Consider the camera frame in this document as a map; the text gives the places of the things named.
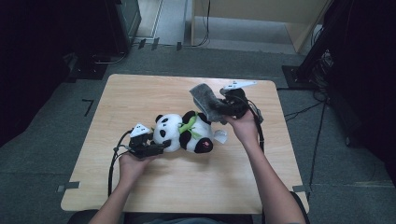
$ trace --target panda ear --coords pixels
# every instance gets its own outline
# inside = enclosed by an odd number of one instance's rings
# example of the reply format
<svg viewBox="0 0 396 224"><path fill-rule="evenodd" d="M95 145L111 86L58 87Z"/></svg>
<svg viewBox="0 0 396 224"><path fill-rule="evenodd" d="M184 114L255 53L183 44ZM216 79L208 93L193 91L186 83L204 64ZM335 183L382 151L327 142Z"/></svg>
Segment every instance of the panda ear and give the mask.
<svg viewBox="0 0 396 224"><path fill-rule="evenodd" d="M159 116L157 116L157 118L155 119L155 122L157 123L158 122L158 120L160 119L160 118L162 118L163 117L163 115L159 115Z"/></svg>

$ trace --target gray cloth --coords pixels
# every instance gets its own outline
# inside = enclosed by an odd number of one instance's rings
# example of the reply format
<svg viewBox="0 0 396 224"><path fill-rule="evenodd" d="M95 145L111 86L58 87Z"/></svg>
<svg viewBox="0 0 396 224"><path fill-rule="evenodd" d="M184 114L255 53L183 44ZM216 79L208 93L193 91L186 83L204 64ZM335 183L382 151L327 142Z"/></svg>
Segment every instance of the gray cloth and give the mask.
<svg viewBox="0 0 396 224"><path fill-rule="evenodd" d="M219 99L215 96L212 89L205 83L199 84L190 90L194 103L198 108L206 115L207 120L212 122L221 122L226 124L227 121L223 116L215 109L214 106L222 104Z"/></svg>

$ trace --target tabletop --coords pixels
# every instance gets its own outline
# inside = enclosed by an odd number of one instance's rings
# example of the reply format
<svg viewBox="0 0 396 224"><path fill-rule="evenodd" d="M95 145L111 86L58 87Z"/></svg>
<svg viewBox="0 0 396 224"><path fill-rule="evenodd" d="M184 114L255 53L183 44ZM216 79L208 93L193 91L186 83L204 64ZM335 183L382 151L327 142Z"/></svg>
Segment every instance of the tabletop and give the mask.
<svg viewBox="0 0 396 224"><path fill-rule="evenodd" d="M219 90L235 79L201 77L160 77L112 75L109 77L87 133L70 182L78 189L67 189L62 209L98 209L107 199L108 168L113 148L121 136L140 122L155 127L160 114L183 116L198 110L190 89L206 83L218 98ZM289 190L301 186L302 179L294 156L282 107L272 81L259 80L244 91L264 117L262 130L265 155ZM260 214L262 204L248 156L233 134L231 125L212 123L213 132L228 133L222 144L205 154L184 149L168 152L153 161L133 188L125 212ZM113 188L119 181L116 162ZM299 192L305 209L308 203Z"/></svg>

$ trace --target finger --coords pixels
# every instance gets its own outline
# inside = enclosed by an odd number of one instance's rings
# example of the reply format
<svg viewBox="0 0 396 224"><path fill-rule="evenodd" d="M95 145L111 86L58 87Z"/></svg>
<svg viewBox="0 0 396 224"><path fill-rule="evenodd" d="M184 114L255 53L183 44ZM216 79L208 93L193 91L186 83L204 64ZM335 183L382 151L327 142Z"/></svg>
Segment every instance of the finger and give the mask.
<svg viewBox="0 0 396 224"><path fill-rule="evenodd" d="M157 159L157 158L159 158L159 157L160 157L159 155L146 157L145 159L143 159L143 162L144 162L145 164L148 164L148 163L150 163L151 161L154 161L155 159Z"/></svg>
<svg viewBox="0 0 396 224"><path fill-rule="evenodd" d="M231 125L233 125L233 122L235 121L234 117L228 116L228 115L223 115L223 118L229 122Z"/></svg>
<svg viewBox="0 0 396 224"><path fill-rule="evenodd" d="M247 109L247 111L245 112L242 118L250 118L250 117L253 117L253 113L251 112L251 110Z"/></svg>
<svg viewBox="0 0 396 224"><path fill-rule="evenodd" d="M122 153L119 157L119 161L123 161L123 160L127 160L129 158L132 158L132 155L130 155L131 153Z"/></svg>

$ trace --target panda head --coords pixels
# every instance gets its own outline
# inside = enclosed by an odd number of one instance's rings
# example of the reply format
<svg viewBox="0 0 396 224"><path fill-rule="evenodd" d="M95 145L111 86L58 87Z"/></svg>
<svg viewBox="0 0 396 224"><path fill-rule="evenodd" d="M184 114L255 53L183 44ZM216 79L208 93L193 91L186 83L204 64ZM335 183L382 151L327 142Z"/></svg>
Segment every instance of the panda head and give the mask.
<svg viewBox="0 0 396 224"><path fill-rule="evenodd" d="M163 151L173 152L178 150L180 148L178 128L183 122L181 116L177 114L159 115L155 122L153 141L156 144L162 144L166 140L171 140L171 146L166 147Z"/></svg>

